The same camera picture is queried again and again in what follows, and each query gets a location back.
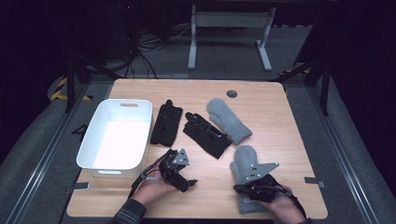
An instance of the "gray mitten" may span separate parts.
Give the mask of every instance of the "gray mitten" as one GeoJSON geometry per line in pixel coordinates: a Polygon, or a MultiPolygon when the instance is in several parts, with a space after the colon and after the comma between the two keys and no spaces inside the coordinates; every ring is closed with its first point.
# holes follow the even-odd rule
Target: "gray mitten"
{"type": "MultiPolygon", "coordinates": [[[[235,177],[235,184],[246,184],[250,180],[246,178],[247,175],[244,173],[251,169],[252,165],[256,166],[258,164],[256,151],[251,146],[241,146],[236,149],[233,156],[234,161],[231,162],[230,166],[235,177]]],[[[246,194],[238,194],[238,206],[241,214],[268,211],[265,207],[251,201],[246,194]]]]}
{"type": "Polygon", "coordinates": [[[251,130],[242,123],[235,113],[221,99],[213,99],[207,104],[209,119],[226,133],[234,144],[239,145],[252,135],[251,130]]]}

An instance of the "white plastic bin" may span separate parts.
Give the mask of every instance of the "white plastic bin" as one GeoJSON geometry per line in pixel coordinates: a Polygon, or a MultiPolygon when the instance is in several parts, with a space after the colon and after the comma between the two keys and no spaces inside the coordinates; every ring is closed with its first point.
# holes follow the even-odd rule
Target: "white plastic bin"
{"type": "Polygon", "coordinates": [[[78,166],[94,176],[139,176],[146,168],[151,123],[149,101],[104,100],[81,143],[78,166]]]}

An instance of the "wooden table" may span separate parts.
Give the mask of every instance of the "wooden table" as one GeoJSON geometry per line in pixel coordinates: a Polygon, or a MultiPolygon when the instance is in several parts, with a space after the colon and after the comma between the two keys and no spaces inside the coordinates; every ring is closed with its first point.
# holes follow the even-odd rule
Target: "wooden table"
{"type": "MultiPolygon", "coordinates": [[[[281,184],[290,186],[307,215],[323,219],[327,209],[318,185],[306,184],[304,178],[314,177],[303,141],[291,113],[282,86],[271,82],[215,80],[119,79],[109,98],[145,99],[153,104],[154,121],[166,100],[183,108],[177,139],[173,149],[185,148],[191,165],[181,170],[186,179],[198,179],[185,193],[167,195],[148,207],[146,217],[163,218],[262,218],[271,213],[241,215],[238,210],[234,179],[230,169],[236,145],[230,145],[216,160],[183,133],[186,112],[198,113],[209,120],[207,103],[223,99],[232,111],[253,132],[242,145],[251,145],[259,163],[279,162],[271,175],[281,184]],[[227,91],[237,92],[235,98],[227,91]]],[[[147,165],[161,157],[168,147],[150,145],[147,165]]],[[[133,178],[93,177],[82,171],[78,182],[90,182],[87,190],[75,190],[67,208],[71,217],[112,217],[130,192],[133,178]]]]}

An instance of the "gray fabric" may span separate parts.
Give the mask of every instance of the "gray fabric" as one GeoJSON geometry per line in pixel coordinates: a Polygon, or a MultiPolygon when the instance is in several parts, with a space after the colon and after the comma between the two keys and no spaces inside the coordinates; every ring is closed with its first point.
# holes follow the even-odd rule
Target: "gray fabric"
{"type": "MultiPolygon", "coordinates": [[[[249,170],[251,164],[257,164],[257,153],[251,146],[241,146],[236,149],[233,155],[234,161],[231,162],[230,167],[235,177],[235,184],[245,184],[248,181],[245,175],[242,175],[244,170],[249,170]]],[[[237,195],[239,211],[241,214],[247,213],[263,213],[268,210],[263,206],[254,203],[246,194],[237,195]]]]}
{"type": "Polygon", "coordinates": [[[213,99],[207,104],[209,119],[226,133],[234,144],[239,145],[252,135],[251,130],[242,123],[235,113],[221,99],[213,99]]]}

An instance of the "sleeve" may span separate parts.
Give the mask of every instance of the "sleeve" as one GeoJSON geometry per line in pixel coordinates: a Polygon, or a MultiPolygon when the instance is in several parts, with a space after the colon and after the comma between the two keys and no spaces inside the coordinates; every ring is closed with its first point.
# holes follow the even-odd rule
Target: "sleeve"
{"type": "Polygon", "coordinates": [[[108,224],[138,224],[146,214],[146,207],[133,199],[128,199],[108,224]]]}
{"type": "Polygon", "coordinates": [[[314,222],[313,222],[312,219],[309,217],[309,218],[306,219],[306,221],[300,222],[299,224],[314,224],[314,222]]]}

